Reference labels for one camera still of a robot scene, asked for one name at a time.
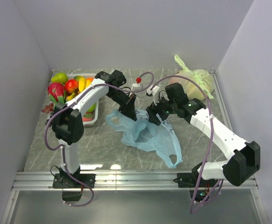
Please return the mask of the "pink dragon fruit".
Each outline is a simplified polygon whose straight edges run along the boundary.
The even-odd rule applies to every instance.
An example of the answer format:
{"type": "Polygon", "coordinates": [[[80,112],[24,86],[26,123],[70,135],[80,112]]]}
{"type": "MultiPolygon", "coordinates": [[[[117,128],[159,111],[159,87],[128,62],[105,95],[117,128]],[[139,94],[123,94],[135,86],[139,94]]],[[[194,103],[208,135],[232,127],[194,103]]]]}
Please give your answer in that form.
{"type": "Polygon", "coordinates": [[[54,103],[65,103],[66,92],[64,86],[61,83],[51,83],[48,86],[48,95],[50,100],[54,103]]]}

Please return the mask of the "pink fake peach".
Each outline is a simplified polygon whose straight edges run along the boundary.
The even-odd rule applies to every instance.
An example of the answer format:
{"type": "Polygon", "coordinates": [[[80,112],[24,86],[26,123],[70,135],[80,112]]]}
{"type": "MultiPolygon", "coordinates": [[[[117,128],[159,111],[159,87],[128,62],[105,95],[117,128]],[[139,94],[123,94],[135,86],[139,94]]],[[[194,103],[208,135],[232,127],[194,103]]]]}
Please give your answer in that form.
{"type": "Polygon", "coordinates": [[[94,114],[91,112],[87,112],[83,117],[82,121],[83,122],[92,122],[94,120],[94,114]]]}

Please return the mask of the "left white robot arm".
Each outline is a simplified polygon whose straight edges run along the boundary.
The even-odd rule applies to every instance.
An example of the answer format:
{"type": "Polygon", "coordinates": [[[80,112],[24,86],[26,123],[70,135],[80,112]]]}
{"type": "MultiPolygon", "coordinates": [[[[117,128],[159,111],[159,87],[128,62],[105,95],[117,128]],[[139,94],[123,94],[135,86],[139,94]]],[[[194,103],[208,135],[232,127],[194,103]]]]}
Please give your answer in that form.
{"type": "Polygon", "coordinates": [[[122,72],[115,70],[108,74],[104,71],[95,75],[94,80],[77,97],[66,104],[57,103],[50,122],[52,131],[58,139],[62,153],[60,173],[65,174],[63,181],[74,188],[80,183],[80,165],[78,162],[77,143],[84,134],[82,117],[99,99],[109,97],[119,105],[119,112],[136,121],[136,94],[120,87],[126,83],[122,72]]]}

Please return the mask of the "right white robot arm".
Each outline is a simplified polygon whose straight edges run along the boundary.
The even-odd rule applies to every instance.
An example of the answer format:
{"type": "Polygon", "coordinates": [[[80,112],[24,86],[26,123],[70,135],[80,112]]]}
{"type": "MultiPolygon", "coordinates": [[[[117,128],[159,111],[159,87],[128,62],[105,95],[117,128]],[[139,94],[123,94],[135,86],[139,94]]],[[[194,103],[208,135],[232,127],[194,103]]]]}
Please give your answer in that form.
{"type": "Polygon", "coordinates": [[[255,141],[247,142],[210,114],[209,109],[198,99],[189,99],[181,84],[165,87],[167,97],[160,95],[158,86],[150,87],[146,94],[153,102],[146,111],[149,122],[160,125],[170,114],[176,114],[202,131],[222,151],[226,160],[202,162],[192,169],[192,181],[203,186],[208,180],[226,179],[240,186],[260,170],[260,146],[255,141]]]}

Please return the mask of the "green fake apple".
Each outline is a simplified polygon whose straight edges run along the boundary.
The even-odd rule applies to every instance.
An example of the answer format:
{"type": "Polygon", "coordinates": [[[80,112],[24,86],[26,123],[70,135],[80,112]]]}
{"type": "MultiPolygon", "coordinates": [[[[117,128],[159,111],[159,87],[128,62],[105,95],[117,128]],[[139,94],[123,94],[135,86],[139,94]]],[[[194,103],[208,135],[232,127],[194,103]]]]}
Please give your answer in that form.
{"type": "Polygon", "coordinates": [[[96,109],[96,104],[93,104],[88,110],[87,112],[93,112],[96,109]]]}

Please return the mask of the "red yellow fake apple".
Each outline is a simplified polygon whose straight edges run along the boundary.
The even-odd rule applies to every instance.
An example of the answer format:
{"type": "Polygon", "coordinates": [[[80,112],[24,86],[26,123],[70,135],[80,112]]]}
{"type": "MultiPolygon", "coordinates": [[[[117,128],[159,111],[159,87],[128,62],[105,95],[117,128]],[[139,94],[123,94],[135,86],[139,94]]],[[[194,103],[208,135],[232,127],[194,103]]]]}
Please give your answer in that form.
{"type": "Polygon", "coordinates": [[[65,83],[64,88],[68,94],[72,94],[78,89],[78,81],[70,79],[65,83]]]}

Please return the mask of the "blue printed plastic bag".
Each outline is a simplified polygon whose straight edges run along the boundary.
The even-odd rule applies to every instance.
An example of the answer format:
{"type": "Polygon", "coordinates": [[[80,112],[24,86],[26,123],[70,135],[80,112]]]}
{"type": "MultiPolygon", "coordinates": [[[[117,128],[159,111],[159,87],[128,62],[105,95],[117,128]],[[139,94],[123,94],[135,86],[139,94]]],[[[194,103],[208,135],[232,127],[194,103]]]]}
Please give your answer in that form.
{"type": "Polygon", "coordinates": [[[148,112],[135,110],[134,121],[118,110],[106,116],[106,122],[116,132],[122,132],[121,142],[145,152],[156,152],[168,168],[183,162],[181,146],[170,122],[166,119],[158,126],[148,121],[148,112]]]}

